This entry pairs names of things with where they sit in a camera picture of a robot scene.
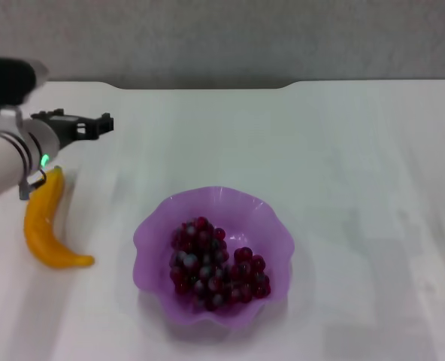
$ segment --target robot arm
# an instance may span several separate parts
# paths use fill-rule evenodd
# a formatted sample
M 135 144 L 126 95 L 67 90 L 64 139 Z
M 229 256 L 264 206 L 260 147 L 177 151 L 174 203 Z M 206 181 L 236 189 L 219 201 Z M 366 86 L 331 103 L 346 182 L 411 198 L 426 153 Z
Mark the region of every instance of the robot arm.
M 24 120 L 18 106 L 44 83 L 47 70 L 38 62 L 0 58 L 0 193 L 19 185 L 28 199 L 44 179 L 29 184 L 27 177 L 56 158 L 73 141 L 96 140 L 114 130 L 110 114 L 92 120 L 65 115 L 62 109 L 40 112 Z

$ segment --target banana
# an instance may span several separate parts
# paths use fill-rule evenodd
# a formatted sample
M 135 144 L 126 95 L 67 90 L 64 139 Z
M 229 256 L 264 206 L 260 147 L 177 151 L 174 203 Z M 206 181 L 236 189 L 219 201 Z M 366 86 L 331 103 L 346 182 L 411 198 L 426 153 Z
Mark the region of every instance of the banana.
M 87 267 L 94 257 L 72 252 L 53 234 L 53 219 L 64 191 L 64 174 L 60 167 L 47 173 L 46 183 L 32 192 L 24 218 L 26 243 L 32 254 L 52 268 Z

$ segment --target toy banana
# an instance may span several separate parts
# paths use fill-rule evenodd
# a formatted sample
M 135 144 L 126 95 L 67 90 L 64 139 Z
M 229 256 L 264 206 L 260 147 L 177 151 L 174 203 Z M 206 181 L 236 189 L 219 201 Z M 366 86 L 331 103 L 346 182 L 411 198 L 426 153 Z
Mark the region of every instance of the toy banana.
M 47 173 L 46 183 L 31 193 L 24 219 L 24 234 L 32 254 L 52 268 L 87 267 L 94 257 L 79 255 L 61 244 L 53 234 L 53 219 L 64 191 L 60 167 Z

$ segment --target gray wall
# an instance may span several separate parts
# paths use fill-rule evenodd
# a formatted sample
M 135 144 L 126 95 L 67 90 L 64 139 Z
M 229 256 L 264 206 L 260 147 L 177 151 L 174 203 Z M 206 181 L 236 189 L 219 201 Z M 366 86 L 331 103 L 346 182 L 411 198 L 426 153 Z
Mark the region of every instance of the gray wall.
M 0 54 L 124 88 L 445 78 L 445 0 L 0 0 Z

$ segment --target purple bowl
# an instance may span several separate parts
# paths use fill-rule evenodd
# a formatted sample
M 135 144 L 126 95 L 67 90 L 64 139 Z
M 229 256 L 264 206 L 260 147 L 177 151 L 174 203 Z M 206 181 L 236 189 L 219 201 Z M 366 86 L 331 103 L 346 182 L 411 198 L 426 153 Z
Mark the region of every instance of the purple bowl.
M 265 258 L 265 273 L 271 279 L 271 294 L 267 298 L 209 312 L 195 309 L 189 297 L 174 293 L 169 278 L 171 233 L 185 220 L 198 216 L 224 228 L 229 262 L 234 261 L 235 249 L 244 246 Z M 245 326 L 263 305 L 285 299 L 289 291 L 289 263 L 295 249 L 291 235 L 268 204 L 237 190 L 205 187 L 165 199 L 136 229 L 134 244 L 138 251 L 133 272 L 136 286 L 154 293 L 175 323 L 189 325 L 212 320 L 231 328 Z

